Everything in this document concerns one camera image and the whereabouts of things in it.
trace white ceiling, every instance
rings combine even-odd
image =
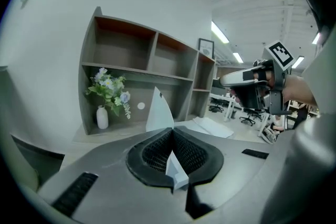
[[[314,59],[312,41],[318,30],[306,0],[212,0],[212,17],[230,41],[223,44],[213,35],[221,66],[238,66],[232,55],[238,52],[248,67],[261,58],[264,43],[274,40],[295,57],[304,56],[300,69]]]

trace paper sheet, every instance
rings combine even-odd
[[[167,160],[166,175],[174,180],[174,189],[179,189],[189,183],[189,177],[183,170],[174,152],[171,152]]]
[[[168,127],[174,128],[174,119],[164,96],[155,87],[147,119],[146,132]]]

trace office chair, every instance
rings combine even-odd
[[[217,112],[222,113],[224,111],[224,109],[219,106],[220,104],[223,105],[222,100],[211,97],[211,103],[214,103],[215,105],[210,105],[209,111],[214,112],[214,113],[217,113]]]
[[[250,117],[254,116],[255,113],[258,113],[258,112],[254,111],[252,109],[244,109],[244,111],[247,113],[248,118],[246,118],[246,117],[240,117],[239,119],[243,119],[241,121],[241,123],[244,123],[245,121],[248,121],[251,124],[251,126],[253,126],[254,124],[256,124],[256,122],[254,120],[251,120]]]

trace shelf compartment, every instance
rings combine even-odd
[[[95,17],[92,62],[146,70],[156,32],[121,20]]]
[[[86,81],[93,77],[99,70],[99,67],[82,66],[83,72],[86,76]],[[147,73],[138,73],[132,71],[125,71],[120,69],[110,69],[108,71],[115,77],[125,76],[124,91],[129,91],[131,99],[129,105],[131,107],[131,119],[128,120],[121,108],[119,117],[116,116],[109,108],[107,108],[109,116],[109,128],[107,130],[100,130],[97,128],[96,111],[99,105],[103,104],[103,99],[97,95],[85,95],[86,88],[82,89],[80,95],[85,98],[82,100],[82,107],[85,107],[85,115],[82,117],[85,121],[87,134],[101,134],[115,129],[115,125],[119,126],[117,129],[127,128],[133,125],[134,122],[146,122],[149,109],[152,102],[154,88],[157,87],[165,97],[167,104],[173,115],[175,121],[184,121],[187,110],[187,96],[191,90],[192,82],[188,80],[177,80],[167,77],[160,77]],[[138,109],[138,104],[143,102],[145,108]]]
[[[191,120],[195,117],[204,117],[206,105],[208,104],[210,92],[205,91],[193,91],[189,110],[187,114],[187,120]]]
[[[214,68],[215,68],[215,62],[209,57],[206,57],[205,55],[199,52],[194,89],[203,89],[203,90],[211,89]]]
[[[107,68],[107,69],[114,69],[114,70],[120,70],[120,71],[125,71],[125,72],[148,74],[148,75],[161,77],[161,78],[179,79],[179,80],[185,80],[185,81],[192,81],[193,80],[193,79],[188,79],[188,78],[183,78],[183,77],[178,77],[178,76],[172,76],[172,75],[168,75],[168,74],[151,72],[151,71],[147,71],[147,70],[127,68],[127,67],[119,67],[119,66],[113,66],[113,65],[104,65],[104,64],[93,63],[93,62],[83,62],[82,65],[83,66],[88,66],[88,67],[99,67],[99,68],[104,67],[104,68]]]
[[[193,79],[197,51],[189,46],[159,33],[151,71]]]

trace black rubber pad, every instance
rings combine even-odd
[[[179,129],[167,128],[131,148],[126,164],[142,183],[173,188],[173,179],[165,175],[167,160],[172,151],[192,185],[211,182],[224,162],[222,153],[216,147]]]
[[[253,157],[257,157],[260,159],[266,159],[268,157],[268,153],[266,152],[250,150],[249,148],[243,150],[242,153],[253,156]]]
[[[52,206],[62,214],[71,217],[97,178],[95,174],[82,173]]]

